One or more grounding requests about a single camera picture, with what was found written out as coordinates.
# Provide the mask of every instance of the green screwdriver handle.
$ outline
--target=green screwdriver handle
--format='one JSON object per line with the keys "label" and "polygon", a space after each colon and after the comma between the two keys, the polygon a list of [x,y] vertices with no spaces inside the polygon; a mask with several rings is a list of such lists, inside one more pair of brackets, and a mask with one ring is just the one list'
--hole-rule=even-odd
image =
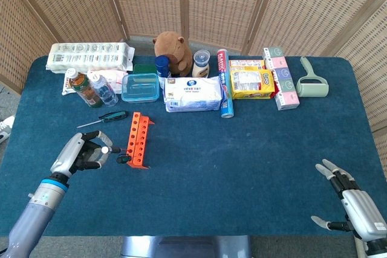
{"label": "green screwdriver handle", "polygon": [[102,115],[98,117],[102,122],[111,122],[111,121],[116,121],[116,120],[121,120],[124,119],[128,116],[127,111],[117,111],[117,112],[110,112],[105,115]]}

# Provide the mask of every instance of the metal base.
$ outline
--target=metal base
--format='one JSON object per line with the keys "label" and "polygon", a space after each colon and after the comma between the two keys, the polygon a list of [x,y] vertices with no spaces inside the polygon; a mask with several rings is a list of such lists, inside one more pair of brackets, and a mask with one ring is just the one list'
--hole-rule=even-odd
{"label": "metal base", "polygon": [[251,258],[248,236],[124,237],[121,258]]}

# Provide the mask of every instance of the brown teddy bear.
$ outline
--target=brown teddy bear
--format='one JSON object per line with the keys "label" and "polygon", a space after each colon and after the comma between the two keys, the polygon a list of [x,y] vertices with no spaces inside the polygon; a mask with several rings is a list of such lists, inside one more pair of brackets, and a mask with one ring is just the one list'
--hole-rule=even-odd
{"label": "brown teddy bear", "polygon": [[171,74],[180,74],[180,77],[189,74],[192,68],[192,53],[182,36],[174,31],[165,31],[153,39],[153,43],[157,57],[168,57]]}

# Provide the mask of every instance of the white sneaker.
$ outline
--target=white sneaker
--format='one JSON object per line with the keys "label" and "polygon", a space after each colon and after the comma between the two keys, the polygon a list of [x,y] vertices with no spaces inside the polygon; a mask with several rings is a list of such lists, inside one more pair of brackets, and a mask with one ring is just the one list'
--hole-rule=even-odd
{"label": "white sneaker", "polygon": [[0,122],[0,143],[10,136],[14,120],[15,116],[10,116]]}

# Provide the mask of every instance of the blue table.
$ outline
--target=blue table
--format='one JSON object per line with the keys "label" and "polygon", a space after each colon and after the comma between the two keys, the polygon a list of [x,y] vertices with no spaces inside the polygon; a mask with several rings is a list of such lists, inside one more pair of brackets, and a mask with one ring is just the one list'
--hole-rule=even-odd
{"label": "blue table", "polygon": [[[230,59],[252,57],[230,57]],[[302,98],[278,111],[274,100],[235,100],[235,117],[218,111],[167,113],[154,103],[91,109],[76,94],[61,96],[62,74],[32,64],[13,133],[0,168],[0,235],[8,234],[27,194],[76,132],[104,131],[125,147],[131,119],[76,126],[110,111],[140,111],[148,132],[145,164],[135,170],[111,156],[101,170],[77,172],[48,226],[48,236],[327,235],[316,214],[343,219],[343,208],[314,165],[327,158],[357,178],[387,216],[387,186],[351,65],[341,58],[309,58],[326,78],[326,98]],[[299,57],[287,57],[296,81]],[[135,57],[135,64],[152,63]],[[215,76],[216,57],[210,59]]]}

